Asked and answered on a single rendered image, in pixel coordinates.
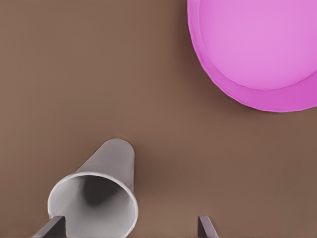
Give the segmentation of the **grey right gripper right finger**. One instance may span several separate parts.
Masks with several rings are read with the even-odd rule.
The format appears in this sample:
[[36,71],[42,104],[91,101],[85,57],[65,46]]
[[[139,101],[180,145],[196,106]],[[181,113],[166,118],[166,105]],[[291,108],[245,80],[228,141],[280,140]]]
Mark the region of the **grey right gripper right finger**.
[[218,238],[218,234],[208,216],[198,217],[198,238]]

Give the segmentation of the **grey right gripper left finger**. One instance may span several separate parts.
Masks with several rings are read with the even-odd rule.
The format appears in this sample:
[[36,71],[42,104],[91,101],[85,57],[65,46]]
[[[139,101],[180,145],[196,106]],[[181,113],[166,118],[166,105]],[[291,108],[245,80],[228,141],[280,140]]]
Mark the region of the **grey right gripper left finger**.
[[64,216],[52,217],[31,238],[67,238],[66,218]]

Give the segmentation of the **white IKEA cup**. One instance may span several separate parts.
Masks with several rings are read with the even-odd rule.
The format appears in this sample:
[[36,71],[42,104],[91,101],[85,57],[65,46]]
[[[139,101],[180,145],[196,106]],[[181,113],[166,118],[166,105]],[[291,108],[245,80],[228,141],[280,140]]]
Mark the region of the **white IKEA cup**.
[[48,198],[49,217],[64,216],[70,238],[125,238],[138,219],[135,151],[119,138],[106,141]]

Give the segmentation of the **pink round tray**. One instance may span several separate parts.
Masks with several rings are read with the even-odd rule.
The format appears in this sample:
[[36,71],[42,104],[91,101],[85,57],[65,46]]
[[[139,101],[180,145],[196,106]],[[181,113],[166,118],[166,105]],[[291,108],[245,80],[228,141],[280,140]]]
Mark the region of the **pink round tray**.
[[267,112],[317,107],[317,0],[187,0],[187,18],[227,96]]

